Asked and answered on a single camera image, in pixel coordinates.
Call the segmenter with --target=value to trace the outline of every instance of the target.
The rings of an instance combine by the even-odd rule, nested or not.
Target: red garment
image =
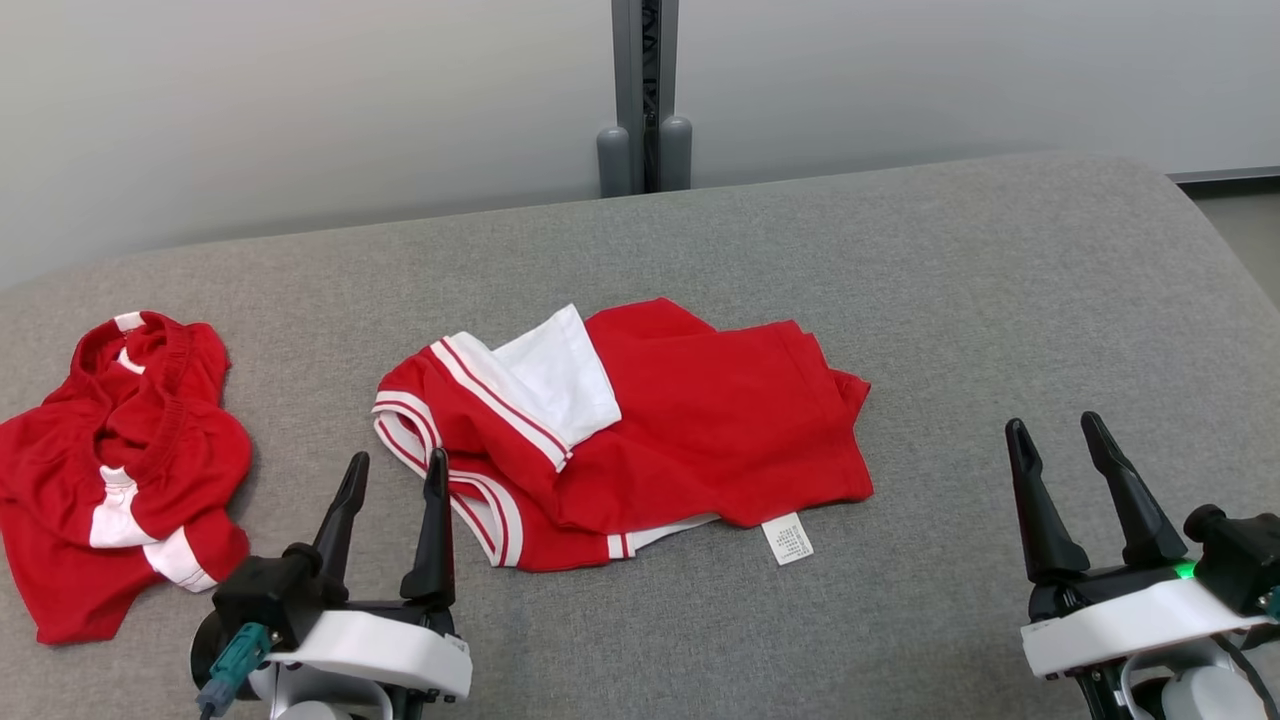
[[[209,325],[122,315],[0,425],[0,532],[40,642],[109,639],[148,584],[205,589],[248,553],[224,511],[250,462],[228,366]]]
[[[470,336],[428,346],[379,386],[375,428],[397,456],[421,473],[443,446],[452,468],[483,478],[454,487],[454,509],[494,565],[595,565],[714,515],[753,527],[870,496],[851,432],[869,386],[827,368],[795,323],[716,332],[654,300],[599,313],[585,334],[611,386],[589,400],[621,409],[585,439],[525,392],[536,373],[504,372],[507,346],[485,354]]]

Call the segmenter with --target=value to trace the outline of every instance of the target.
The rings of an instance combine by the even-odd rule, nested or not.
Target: gray fabric surface
[[[232,507],[259,553],[308,539],[372,454],[348,584],[394,597],[419,483],[379,445],[379,378],[442,334],[515,337],[666,295],[722,328],[795,318],[873,383],[861,505],[805,511],[814,557],[698,528],[607,568],[490,569],[461,523],[472,700],[451,717],[1084,717],[1020,655],[1023,575],[1002,425],[1023,416],[1096,565],[1123,538],[1079,433],[1102,414],[1169,514],[1280,509],[1280,314],[1210,224],[1140,165],[1009,156],[774,184],[202,245],[0,295],[0,416],[78,337],[138,307],[206,320],[253,437]],[[109,643],[49,650],[0,580],[6,717],[195,717],[207,597],[146,592]],[[1276,653],[1254,655],[1280,682]],[[242,703],[234,717],[261,717]]]

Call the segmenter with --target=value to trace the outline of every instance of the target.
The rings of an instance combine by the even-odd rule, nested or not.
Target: robotic arm
[[[466,700],[471,657],[457,637],[448,457],[431,452],[426,509],[399,601],[356,602],[343,584],[351,530],[365,502],[369,455],[356,454],[311,544],[250,556],[214,593],[196,632],[191,669],[202,717],[234,698],[269,701],[271,720],[419,720],[424,705]]]
[[[1243,650],[1280,635],[1280,518],[1231,520],[1212,505],[1187,519],[1203,557],[1185,557],[1160,503],[1096,413],[1080,427],[1124,529],[1124,565],[1092,569],[1041,479],[1019,419],[1005,425],[1032,589],[1021,629],[1032,671],[1074,678],[1094,720],[1280,720]],[[1236,646],[1228,635],[1243,637]],[[1135,682],[1134,673],[1165,669]]]

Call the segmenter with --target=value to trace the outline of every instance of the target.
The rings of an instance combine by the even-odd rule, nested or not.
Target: white wall
[[[1078,149],[1280,165],[1276,0],[684,0],[695,186]]]
[[[0,287],[594,197],[613,123],[599,0],[0,0]]]

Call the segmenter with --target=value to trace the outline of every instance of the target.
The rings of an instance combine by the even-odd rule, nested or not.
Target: teal connector
[[[210,680],[196,696],[196,706],[201,717],[221,717],[236,700],[248,674],[252,673],[271,651],[271,639],[265,625],[244,623],[227,650],[218,656],[209,669]]]

